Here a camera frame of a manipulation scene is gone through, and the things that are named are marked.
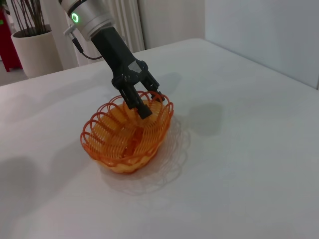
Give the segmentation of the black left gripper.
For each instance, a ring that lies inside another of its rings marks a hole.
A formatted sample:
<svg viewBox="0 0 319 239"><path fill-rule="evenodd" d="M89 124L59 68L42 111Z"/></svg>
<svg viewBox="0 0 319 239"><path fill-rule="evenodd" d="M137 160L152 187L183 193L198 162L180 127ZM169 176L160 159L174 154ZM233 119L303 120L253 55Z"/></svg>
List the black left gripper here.
<svg viewBox="0 0 319 239"><path fill-rule="evenodd" d="M112 84L114 87L119 87L118 90L128 108L136 109L141 119L151 116L152 111L140 98L133 85L141 82L151 93L152 99L159 95L157 101L160 99L164 101L164 97L158 91L159 83L149 71L145 70L145 62L135 58L114 27L100 29L91 41L111 68Z"/></svg>

